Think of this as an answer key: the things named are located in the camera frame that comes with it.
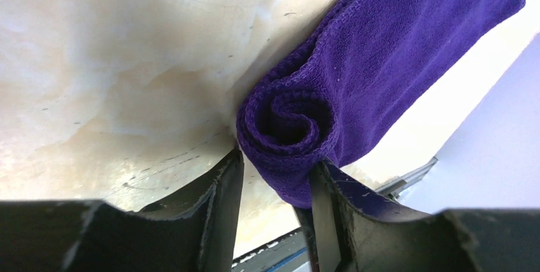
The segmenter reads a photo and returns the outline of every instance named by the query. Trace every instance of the marble surface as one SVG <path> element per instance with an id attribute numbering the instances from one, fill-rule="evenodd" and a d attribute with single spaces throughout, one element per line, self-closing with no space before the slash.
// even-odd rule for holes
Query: marble surface
<path id="1" fill-rule="evenodd" d="M 232 148 L 238 104 L 333 1 L 0 0 L 0 199 L 138 210 L 179 189 Z M 540 31 L 539 7 L 488 33 L 346 171 L 376 188 L 427 162 Z M 247 162 L 235 255 L 295 227 Z"/>

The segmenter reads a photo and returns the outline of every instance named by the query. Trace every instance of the blue stripe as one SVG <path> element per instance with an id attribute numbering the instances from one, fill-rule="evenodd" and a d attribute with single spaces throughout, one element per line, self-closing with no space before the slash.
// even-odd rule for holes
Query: blue stripe
<path id="1" fill-rule="evenodd" d="M 290 263 L 291 261 L 293 261 L 294 259 L 298 258 L 298 256 L 302 255 L 304 252 L 306 252 L 306 248 L 302 248 L 300 249 L 298 252 L 292 254 L 291 256 L 287 257 L 286 259 L 283 259 L 282 261 L 280 261 L 279 263 L 275 264 L 273 267 L 271 267 L 270 269 L 266 270 L 266 272 L 274 272 L 274 271 L 277 271 L 278 269 L 282 268 L 284 265 Z"/>

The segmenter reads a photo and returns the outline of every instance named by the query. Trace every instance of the microfiber cloth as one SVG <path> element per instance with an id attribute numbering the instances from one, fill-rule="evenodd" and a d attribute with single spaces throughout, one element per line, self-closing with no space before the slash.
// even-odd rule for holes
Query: microfiber cloth
<path id="1" fill-rule="evenodd" d="M 283 200 L 310 208 L 308 173 L 317 162 L 341 167 L 372 150 L 482 35 L 524 4 L 339 0 L 244 100 L 240 147 Z"/>

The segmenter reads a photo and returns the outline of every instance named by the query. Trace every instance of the rolled towel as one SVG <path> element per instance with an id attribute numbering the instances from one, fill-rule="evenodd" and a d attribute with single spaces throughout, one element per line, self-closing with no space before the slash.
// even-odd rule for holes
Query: rolled towel
<path id="1" fill-rule="evenodd" d="M 340 0 L 241 105 L 240 147 L 286 202 L 311 207 L 308 173 L 345 166 L 525 0 Z"/>

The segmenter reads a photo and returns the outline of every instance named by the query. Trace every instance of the white wall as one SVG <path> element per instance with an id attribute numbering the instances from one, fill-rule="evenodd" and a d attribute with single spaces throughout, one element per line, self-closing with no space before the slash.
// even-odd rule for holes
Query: white wall
<path id="1" fill-rule="evenodd" d="M 436 155 L 439 162 L 401 203 L 448 207 L 540 207 L 540 36 Z"/>

